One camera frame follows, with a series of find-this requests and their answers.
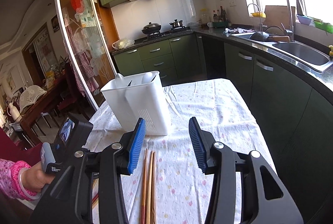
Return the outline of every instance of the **cutting board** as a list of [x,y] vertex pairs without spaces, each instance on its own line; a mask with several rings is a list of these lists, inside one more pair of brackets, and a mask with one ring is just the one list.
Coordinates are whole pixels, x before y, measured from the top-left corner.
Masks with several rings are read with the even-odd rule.
[[[289,28],[289,16],[288,16],[288,7],[287,6],[272,6],[267,5],[265,7],[265,24],[267,26],[277,25],[282,28],[281,23],[283,23],[286,29]],[[295,7],[291,7],[291,15],[293,16],[293,24],[295,25]]]

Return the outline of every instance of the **human hand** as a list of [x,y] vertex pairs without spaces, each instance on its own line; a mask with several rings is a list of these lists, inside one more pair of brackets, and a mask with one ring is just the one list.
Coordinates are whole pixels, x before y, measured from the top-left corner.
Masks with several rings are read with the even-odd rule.
[[25,170],[22,173],[22,184],[25,189],[33,192],[41,192],[45,184],[50,184],[55,175],[46,174],[42,169],[41,162]]

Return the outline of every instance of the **dining table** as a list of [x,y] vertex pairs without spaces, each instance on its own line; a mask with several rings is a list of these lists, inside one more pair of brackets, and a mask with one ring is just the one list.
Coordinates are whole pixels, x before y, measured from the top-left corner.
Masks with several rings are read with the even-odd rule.
[[41,141],[31,128],[40,118],[41,113],[47,109],[51,103],[54,103],[54,100],[59,99],[60,103],[60,93],[67,87],[66,76],[60,76],[55,80],[53,86],[22,115],[22,119],[20,120],[21,127],[34,145],[37,145]]
[[[171,133],[146,136],[137,168],[121,176],[129,223],[140,223],[144,151],[156,152],[155,199],[157,223],[200,224],[205,222],[213,175],[202,174],[189,136],[189,119],[196,117],[202,130],[213,134],[233,151],[257,150],[276,172],[271,154],[255,118],[241,95],[226,79],[166,86],[164,96],[171,115]],[[105,101],[90,119],[94,125],[84,147],[100,152],[118,142],[124,130]],[[235,223],[240,223],[241,179],[236,173]],[[98,203],[93,223],[99,223]]]

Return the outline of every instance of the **tile backsplash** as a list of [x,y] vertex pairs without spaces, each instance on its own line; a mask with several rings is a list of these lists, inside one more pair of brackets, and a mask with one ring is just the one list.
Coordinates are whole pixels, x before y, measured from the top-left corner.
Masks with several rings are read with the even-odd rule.
[[149,22],[162,26],[161,32],[171,29],[174,19],[183,20],[183,25],[200,20],[204,0],[136,0],[111,8],[119,38],[139,39]]

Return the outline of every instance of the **metal bolt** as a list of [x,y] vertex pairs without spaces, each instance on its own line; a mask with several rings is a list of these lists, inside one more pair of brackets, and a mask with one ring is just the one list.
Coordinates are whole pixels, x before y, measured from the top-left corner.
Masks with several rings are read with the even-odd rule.
[[122,145],[119,142],[113,143],[111,145],[111,148],[114,150],[119,150],[122,147]]
[[252,155],[254,158],[259,158],[259,157],[260,157],[260,152],[258,152],[258,151],[252,151],[252,152],[251,152],[251,155]]
[[74,153],[74,156],[77,157],[77,158],[82,157],[83,156],[83,152],[82,151],[76,151]]
[[217,149],[223,149],[224,145],[222,142],[217,141],[214,143],[214,147]]

